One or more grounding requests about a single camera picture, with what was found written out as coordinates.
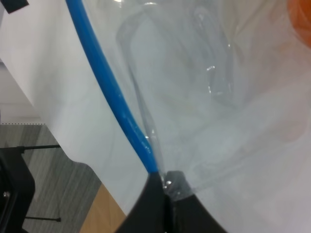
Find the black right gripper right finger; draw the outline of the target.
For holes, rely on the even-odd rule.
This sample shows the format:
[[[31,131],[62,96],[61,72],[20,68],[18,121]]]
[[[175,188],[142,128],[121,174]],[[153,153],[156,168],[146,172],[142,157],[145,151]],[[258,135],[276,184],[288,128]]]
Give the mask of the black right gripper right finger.
[[[182,171],[167,172],[165,186],[165,232],[225,232],[191,190]]]

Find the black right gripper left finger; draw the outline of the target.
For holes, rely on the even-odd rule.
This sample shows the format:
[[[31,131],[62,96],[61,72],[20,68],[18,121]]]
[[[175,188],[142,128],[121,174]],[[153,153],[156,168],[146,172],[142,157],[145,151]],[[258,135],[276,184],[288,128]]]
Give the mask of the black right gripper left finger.
[[[118,233],[169,233],[166,196],[158,173],[150,173],[144,189]]]

